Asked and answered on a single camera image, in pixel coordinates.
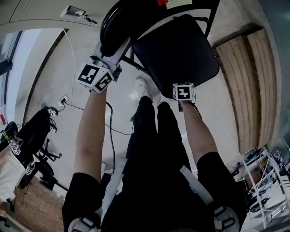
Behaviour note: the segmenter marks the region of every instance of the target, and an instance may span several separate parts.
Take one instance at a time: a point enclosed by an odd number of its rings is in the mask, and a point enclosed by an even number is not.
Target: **power outlet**
[[[58,102],[58,106],[59,106],[59,107],[64,106],[64,104],[62,104],[62,100],[63,100],[63,99],[65,99],[65,102],[68,102],[68,100],[69,100],[68,96],[67,96],[67,95],[64,95],[64,96],[59,100],[59,102]]]

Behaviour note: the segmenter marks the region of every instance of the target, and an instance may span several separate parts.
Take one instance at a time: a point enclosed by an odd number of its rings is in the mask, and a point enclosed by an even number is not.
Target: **concrete floor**
[[[257,0],[251,2],[249,0],[221,0],[208,40],[210,44],[215,44],[222,38],[241,30],[250,22],[265,26],[271,33],[270,26]],[[93,51],[99,40],[99,34],[92,31],[69,30],[68,36],[73,45],[78,70],[80,64],[86,61]],[[107,101],[114,110],[112,127],[115,130],[130,134],[132,129],[130,118],[134,115],[138,105],[138,101],[130,97],[134,93],[135,78],[142,75],[148,81],[150,89],[154,93],[155,112],[157,112],[158,97],[156,93],[158,93],[158,90],[149,76],[123,62],[121,62],[121,67],[123,72],[118,82],[114,82],[108,88]],[[58,108],[58,101],[65,94],[69,97],[71,96],[73,69],[72,51],[66,37],[64,37],[56,47],[39,78],[31,98],[26,120],[29,120],[43,106]],[[204,122],[213,134],[220,156],[229,170],[234,170],[241,156],[238,152],[237,130],[232,103],[222,73],[219,72],[216,77],[195,88],[195,91],[197,94],[197,107]],[[70,104],[83,108],[88,96],[88,90],[75,83]],[[171,107],[178,120],[192,170],[195,172],[196,166],[187,141],[183,114],[178,112],[177,102],[172,102]],[[55,172],[55,178],[68,186],[73,174],[75,138],[82,111],[66,106],[65,110],[61,112],[61,116],[63,120],[60,116],[54,118],[58,132],[56,134],[49,133],[48,138],[51,140],[49,149],[56,153],[62,153],[63,156],[61,159],[55,162],[49,161],[49,163]],[[109,124],[109,119],[110,110],[107,109],[107,124]],[[117,156],[126,155],[129,138],[130,136],[113,132]],[[107,127],[103,147],[103,161],[108,163],[109,166],[112,164],[111,141]]]

